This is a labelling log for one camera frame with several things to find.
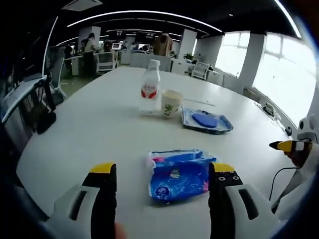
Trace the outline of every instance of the plastic wrapper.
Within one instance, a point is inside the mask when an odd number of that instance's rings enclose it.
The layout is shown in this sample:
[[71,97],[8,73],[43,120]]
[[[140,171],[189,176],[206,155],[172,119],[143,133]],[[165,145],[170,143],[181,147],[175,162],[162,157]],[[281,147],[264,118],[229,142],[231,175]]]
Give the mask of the plastic wrapper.
[[208,192],[208,165],[216,161],[212,154],[198,149],[149,153],[149,195],[171,203]]

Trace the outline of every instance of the black cable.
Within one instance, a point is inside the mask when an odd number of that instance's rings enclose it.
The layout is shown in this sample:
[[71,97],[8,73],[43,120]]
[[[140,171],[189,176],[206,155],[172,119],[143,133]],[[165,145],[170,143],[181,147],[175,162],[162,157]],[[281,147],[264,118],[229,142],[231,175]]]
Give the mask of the black cable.
[[272,193],[273,193],[275,178],[276,178],[277,174],[278,174],[280,171],[284,170],[284,169],[298,169],[298,167],[282,168],[282,169],[280,169],[280,170],[275,174],[274,179],[273,179],[273,183],[272,183],[272,185],[271,185],[269,201],[271,200],[271,195],[272,195]]

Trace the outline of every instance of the paper cup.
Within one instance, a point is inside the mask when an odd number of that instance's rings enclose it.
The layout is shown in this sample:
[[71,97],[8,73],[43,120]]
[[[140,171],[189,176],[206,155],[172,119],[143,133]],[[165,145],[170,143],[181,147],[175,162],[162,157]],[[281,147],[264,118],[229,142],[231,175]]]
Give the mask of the paper cup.
[[166,118],[172,118],[178,114],[183,95],[180,92],[166,90],[161,93],[161,113]]

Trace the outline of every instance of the computer monitor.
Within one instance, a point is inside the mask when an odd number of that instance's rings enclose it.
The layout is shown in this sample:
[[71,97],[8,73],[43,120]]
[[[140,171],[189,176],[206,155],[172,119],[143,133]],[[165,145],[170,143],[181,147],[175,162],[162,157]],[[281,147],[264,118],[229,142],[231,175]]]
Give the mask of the computer monitor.
[[122,44],[121,43],[113,43],[112,44],[112,49],[113,50],[120,50],[122,47]]
[[146,51],[148,51],[148,50],[150,49],[150,45],[149,45],[149,44],[139,44],[139,50],[140,50],[143,46],[146,46],[146,47],[147,47]]

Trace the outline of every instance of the office desk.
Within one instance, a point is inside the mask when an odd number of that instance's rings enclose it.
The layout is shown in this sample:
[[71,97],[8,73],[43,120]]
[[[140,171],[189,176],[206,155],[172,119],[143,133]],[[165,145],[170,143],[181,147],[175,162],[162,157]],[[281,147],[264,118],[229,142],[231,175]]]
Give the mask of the office desk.
[[[44,134],[32,136],[17,175],[31,198],[51,215],[55,200],[81,184],[94,165],[112,161],[117,164],[116,221],[124,225],[129,238],[209,238],[208,194],[167,207],[151,206],[145,155],[173,149],[207,150],[233,165],[244,183],[269,197],[275,173],[292,166],[269,143],[289,138],[251,99],[169,72],[160,72],[161,90],[182,92],[188,99],[183,101],[186,107],[226,115],[233,131],[210,135],[184,129],[180,119],[143,117],[139,107],[144,72],[119,67],[73,94],[56,109],[56,122]],[[274,200],[293,173],[285,170],[278,175]]]

